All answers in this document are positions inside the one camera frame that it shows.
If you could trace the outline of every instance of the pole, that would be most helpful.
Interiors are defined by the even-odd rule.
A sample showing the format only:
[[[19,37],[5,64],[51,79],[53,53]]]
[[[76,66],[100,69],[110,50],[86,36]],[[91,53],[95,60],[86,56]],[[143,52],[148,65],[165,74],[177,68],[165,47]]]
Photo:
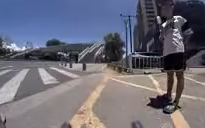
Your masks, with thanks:
[[[130,15],[128,16],[128,22],[129,22],[129,34],[130,34],[130,50],[131,50],[131,53],[133,52],[132,51],[132,25],[131,25],[131,17]]]
[[[126,67],[128,68],[128,21],[125,20],[125,60],[126,60]]]

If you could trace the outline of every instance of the building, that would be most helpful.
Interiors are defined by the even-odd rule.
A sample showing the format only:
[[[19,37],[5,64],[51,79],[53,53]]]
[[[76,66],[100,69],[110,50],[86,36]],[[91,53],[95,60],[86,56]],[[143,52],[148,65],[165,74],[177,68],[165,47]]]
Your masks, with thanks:
[[[145,13],[145,1],[147,0],[140,0],[137,10],[138,14],[140,14],[137,24],[145,26],[138,27],[138,33],[140,33],[138,36],[140,39],[139,48],[137,50],[141,52],[162,52],[162,43],[159,42],[159,33],[156,29],[157,24],[154,22],[155,16],[153,17],[153,22],[152,17],[149,20],[145,20],[148,17],[147,13]],[[156,8],[154,8],[156,9],[154,10],[154,15],[161,16],[160,6],[162,5],[162,0],[154,0],[153,2],[151,3],[156,6]],[[186,50],[205,49],[205,4],[199,0],[177,0],[174,15],[181,15],[186,18],[194,31],[190,41],[185,45]]]
[[[148,33],[149,29],[153,26],[155,17],[157,15],[157,6],[155,0],[139,0],[137,6],[137,31],[138,44],[135,44],[135,51],[140,51],[141,42],[144,36]]]

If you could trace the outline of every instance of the person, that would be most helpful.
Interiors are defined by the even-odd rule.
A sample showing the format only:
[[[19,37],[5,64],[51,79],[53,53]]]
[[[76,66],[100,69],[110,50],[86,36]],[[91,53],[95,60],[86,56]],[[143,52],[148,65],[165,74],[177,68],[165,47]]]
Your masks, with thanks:
[[[179,15],[174,16],[174,1],[164,0],[161,7],[162,15],[166,21],[160,25],[160,39],[163,42],[164,71],[167,72],[167,93],[163,96],[169,101],[164,107],[165,113],[171,114],[179,108],[179,101],[184,89],[184,70],[186,61],[184,59],[184,43],[192,35],[193,31],[187,20]],[[175,100],[172,102],[172,88],[174,73],[177,77],[177,90]]]

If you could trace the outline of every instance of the asphalt road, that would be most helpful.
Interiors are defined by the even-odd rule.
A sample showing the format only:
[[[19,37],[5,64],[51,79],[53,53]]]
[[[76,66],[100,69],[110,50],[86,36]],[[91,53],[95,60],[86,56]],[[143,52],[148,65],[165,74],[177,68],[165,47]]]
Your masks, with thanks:
[[[0,105],[92,73],[63,68],[59,62],[0,61]]]
[[[166,75],[163,73],[120,75],[110,70],[82,72],[80,65],[69,69],[52,62],[9,63],[14,63],[16,68],[0,69],[12,69],[4,74],[7,77],[0,79],[0,85],[14,74],[26,76],[18,87],[15,101],[0,105],[8,128],[60,128],[65,121],[73,128],[131,128],[133,122],[140,122],[143,128],[205,128],[205,70],[187,71],[180,102],[182,108],[168,115],[163,113],[162,102],[157,99],[166,90]],[[89,67],[96,70],[101,66],[91,64]],[[53,83],[56,82],[54,79],[42,80],[40,74],[47,74],[42,69],[59,83]],[[9,98],[0,97],[0,100],[11,99],[14,89],[7,89],[9,95],[5,91],[0,94]]]

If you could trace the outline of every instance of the black shorts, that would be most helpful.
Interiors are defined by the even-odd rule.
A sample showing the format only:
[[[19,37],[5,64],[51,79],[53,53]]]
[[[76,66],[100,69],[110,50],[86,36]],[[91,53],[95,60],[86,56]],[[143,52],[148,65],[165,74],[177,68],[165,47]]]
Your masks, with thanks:
[[[184,53],[173,53],[167,56],[164,56],[164,70],[185,70],[186,69],[186,61],[184,57]]]

